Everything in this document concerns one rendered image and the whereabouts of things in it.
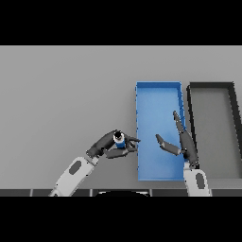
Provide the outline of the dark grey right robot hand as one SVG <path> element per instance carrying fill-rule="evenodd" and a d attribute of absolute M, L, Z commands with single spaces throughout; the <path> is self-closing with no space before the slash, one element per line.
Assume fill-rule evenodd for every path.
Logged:
<path fill-rule="evenodd" d="M 160 148 L 173 154 L 173 155 L 183 155 L 183 158 L 186 159 L 189 163 L 189 167 L 191 169 L 199 169 L 199 156 L 197 154 L 197 150 L 193 141 L 193 138 L 189 134 L 189 132 L 183 127 L 182 121 L 180 120 L 179 115 L 176 111 L 173 112 L 174 121 L 176 123 L 176 127 L 180 136 L 180 147 L 172 145 L 165 141 L 160 134 L 156 134 L 155 137 L 157 139 Z"/>

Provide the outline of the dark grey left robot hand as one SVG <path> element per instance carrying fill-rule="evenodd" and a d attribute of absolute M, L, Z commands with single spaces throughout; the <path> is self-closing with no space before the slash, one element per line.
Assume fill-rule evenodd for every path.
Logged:
<path fill-rule="evenodd" d="M 121 130 L 125 135 L 126 146 L 124 148 L 117 148 L 112 138 L 116 131 L 118 130 L 112 130 L 103 135 L 86 151 L 86 154 L 90 158 L 98 158 L 102 155 L 106 155 L 108 159 L 113 159 L 125 157 L 131 152 L 136 152 L 137 148 L 135 143 L 139 143 L 140 140 L 135 137 L 128 136 L 125 132 Z"/>

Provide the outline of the blue pipe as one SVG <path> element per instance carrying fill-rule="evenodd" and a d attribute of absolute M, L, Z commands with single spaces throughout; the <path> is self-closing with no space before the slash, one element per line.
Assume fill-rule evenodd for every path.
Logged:
<path fill-rule="evenodd" d="M 124 148 L 126 146 L 125 135 L 121 130 L 116 131 L 112 138 L 117 148 Z"/>

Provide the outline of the dark grey bin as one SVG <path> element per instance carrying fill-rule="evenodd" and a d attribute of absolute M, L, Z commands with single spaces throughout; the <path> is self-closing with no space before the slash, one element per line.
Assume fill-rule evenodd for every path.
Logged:
<path fill-rule="evenodd" d="M 208 179 L 242 179 L 242 123 L 233 82 L 190 82 L 191 132 Z"/>

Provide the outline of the blue bin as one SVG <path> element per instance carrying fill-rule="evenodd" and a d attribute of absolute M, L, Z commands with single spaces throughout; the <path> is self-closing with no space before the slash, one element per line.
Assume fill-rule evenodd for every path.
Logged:
<path fill-rule="evenodd" d="M 137 81 L 136 137 L 138 144 L 139 182 L 180 182 L 183 180 L 184 158 L 160 148 L 156 134 L 180 147 L 180 136 L 173 112 L 185 126 L 182 84 L 179 81 Z"/>

